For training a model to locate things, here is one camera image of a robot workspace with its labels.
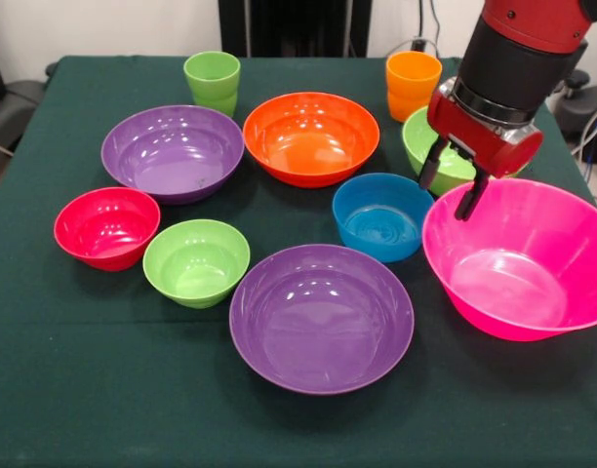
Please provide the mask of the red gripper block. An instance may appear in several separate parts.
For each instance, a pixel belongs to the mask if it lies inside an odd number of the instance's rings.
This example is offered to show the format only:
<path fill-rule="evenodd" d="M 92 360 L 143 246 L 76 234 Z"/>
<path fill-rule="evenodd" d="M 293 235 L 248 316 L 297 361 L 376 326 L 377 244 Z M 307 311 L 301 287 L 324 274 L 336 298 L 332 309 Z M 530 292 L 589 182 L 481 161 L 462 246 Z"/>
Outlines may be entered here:
<path fill-rule="evenodd" d="M 446 140 L 462 148 L 478 168 L 497 178 L 515 175 L 528 165 L 543 141 L 542 132 L 534 125 L 499 131 L 496 126 L 468 114 L 439 90 L 433 93 L 428 104 L 427 122 L 443 138 L 432 143 L 419 172 L 418 186 L 422 189 L 428 189 L 438 173 Z M 459 201 L 455 211 L 457 220 L 470 219 L 488 186 L 487 174 L 475 175 L 471 188 Z"/>

